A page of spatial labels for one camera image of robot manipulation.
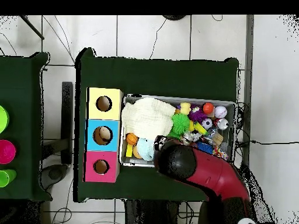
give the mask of pink cube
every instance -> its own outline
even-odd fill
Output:
[[[85,165],[85,182],[115,183],[119,174],[117,152],[87,151]]]

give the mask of dark green mat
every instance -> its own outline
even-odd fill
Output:
[[[40,71],[48,54],[30,58],[0,57],[0,105],[9,113],[9,125],[0,134],[15,144],[14,160],[0,169],[15,169],[17,177],[4,188],[0,198],[51,200],[39,183],[41,158]]]
[[[201,190],[173,181],[153,168],[121,166],[116,183],[83,182],[86,88],[116,88],[124,94],[236,102],[238,60],[95,58],[92,49],[88,48],[78,55],[76,69],[75,153],[79,151],[79,157],[74,157],[75,176],[78,177],[78,183],[74,182],[75,198],[78,193],[79,201],[85,198],[205,200],[206,196]]]

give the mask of white cloth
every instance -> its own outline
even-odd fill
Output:
[[[142,98],[134,104],[127,103],[121,112],[124,133],[134,133],[139,138],[155,140],[167,136],[172,128],[171,117],[175,107],[154,98]]]

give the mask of shape sorter box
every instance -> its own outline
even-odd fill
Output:
[[[122,91],[88,87],[86,94],[86,119],[120,120]]]
[[[107,171],[104,174],[97,173],[95,164],[105,161]],[[119,174],[119,161],[117,152],[87,151],[85,162],[85,182],[115,183]]]
[[[110,131],[110,138],[106,144],[99,145],[96,141],[100,138],[99,128],[106,127]],[[88,120],[87,151],[114,151],[119,150],[120,122],[113,120]]]

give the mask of cup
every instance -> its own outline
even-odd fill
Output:
[[[16,178],[16,171],[12,169],[0,170],[0,187],[6,187]]]
[[[0,133],[5,130],[9,123],[9,115],[8,112],[4,109],[4,107],[0,106]]]
[[[16,147],[7,140],[0,140],[0,164],[8,164],[15,155]]]

